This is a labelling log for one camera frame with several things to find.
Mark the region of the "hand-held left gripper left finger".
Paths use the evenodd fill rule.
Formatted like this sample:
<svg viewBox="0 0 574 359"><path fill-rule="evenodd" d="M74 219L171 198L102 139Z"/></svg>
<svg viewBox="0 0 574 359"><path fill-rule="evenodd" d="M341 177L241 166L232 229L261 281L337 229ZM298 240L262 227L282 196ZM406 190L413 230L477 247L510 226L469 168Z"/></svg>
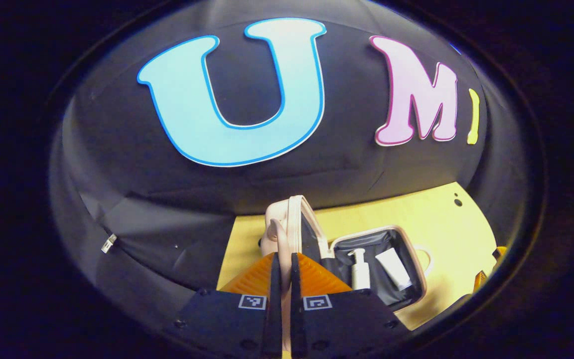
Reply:
<svg viewBox="0 0 574 359"><path fill-rule="evenodd" d="M175 315L175 341L192 358L281 357L278 255L262 257L220 291L200 289Z"/></svg>

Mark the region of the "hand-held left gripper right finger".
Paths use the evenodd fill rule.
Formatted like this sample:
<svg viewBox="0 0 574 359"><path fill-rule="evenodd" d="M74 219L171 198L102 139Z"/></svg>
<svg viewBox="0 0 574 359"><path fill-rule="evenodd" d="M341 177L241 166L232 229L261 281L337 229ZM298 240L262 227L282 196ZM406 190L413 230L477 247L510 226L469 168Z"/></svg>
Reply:
<svg viewBox="0 0 574 359"><path fill-rule="evenodd" d="M294 358L387 358L406 326L369 289L353 291L317 262L292 254L290 339Z"/></svg>

